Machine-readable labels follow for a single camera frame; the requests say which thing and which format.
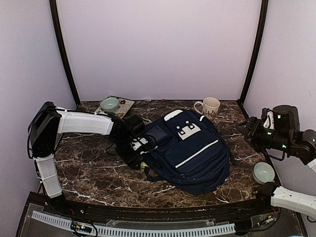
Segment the yellow highlighter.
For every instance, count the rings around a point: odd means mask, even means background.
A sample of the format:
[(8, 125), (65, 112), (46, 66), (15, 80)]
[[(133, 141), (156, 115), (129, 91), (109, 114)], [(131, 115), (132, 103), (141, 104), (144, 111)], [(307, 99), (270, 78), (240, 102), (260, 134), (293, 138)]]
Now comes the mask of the yellow highlighter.
[(141, 168), (145, 169), (147, 167), (145, 162), (141, 162)]

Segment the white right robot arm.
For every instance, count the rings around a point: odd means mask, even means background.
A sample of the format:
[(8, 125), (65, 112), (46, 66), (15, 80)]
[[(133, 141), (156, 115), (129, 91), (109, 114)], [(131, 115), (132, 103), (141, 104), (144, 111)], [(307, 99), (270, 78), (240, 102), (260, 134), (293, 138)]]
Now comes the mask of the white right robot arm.
[(257, 152), (272, 159), (279, 181), (263, 184), (252, 210), (263, 214), (270, 206), (316, 217), (316, 133), (300, 131), (287, 115), (262, 120), (250, 117), (237, 130)]

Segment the navy blue student backpack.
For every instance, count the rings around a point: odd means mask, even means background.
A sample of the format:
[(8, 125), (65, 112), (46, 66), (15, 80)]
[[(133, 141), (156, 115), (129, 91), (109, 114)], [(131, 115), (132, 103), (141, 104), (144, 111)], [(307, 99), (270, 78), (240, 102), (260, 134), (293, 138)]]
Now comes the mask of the navy blue student backpack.
[(213, 192), (237, 165), (225, 139), (205, 116), (174, 110), (145, 126), (150, 149), (141, 153), (147, 180), (167, 181), (190, 194)]

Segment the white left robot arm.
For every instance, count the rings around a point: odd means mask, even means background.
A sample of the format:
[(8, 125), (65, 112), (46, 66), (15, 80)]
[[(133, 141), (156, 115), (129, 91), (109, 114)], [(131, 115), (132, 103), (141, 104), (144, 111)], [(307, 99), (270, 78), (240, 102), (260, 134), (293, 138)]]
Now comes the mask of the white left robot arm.
[(66, 215), (70, 205), (63, 200), (55, 153), (57, 138), (64, 134), (98, 134), (108, 136), (126, 163), (133, 163), (137, 150), (148, 144), (142, 138), (144, 124), (139, 116), (122, 119), (113, 112), (96, 113), (69, 110), (45, 102), (28, 126), (27, 154), (35, 162), (37, 176), (44, 186), (50, 207), (59, 215)]

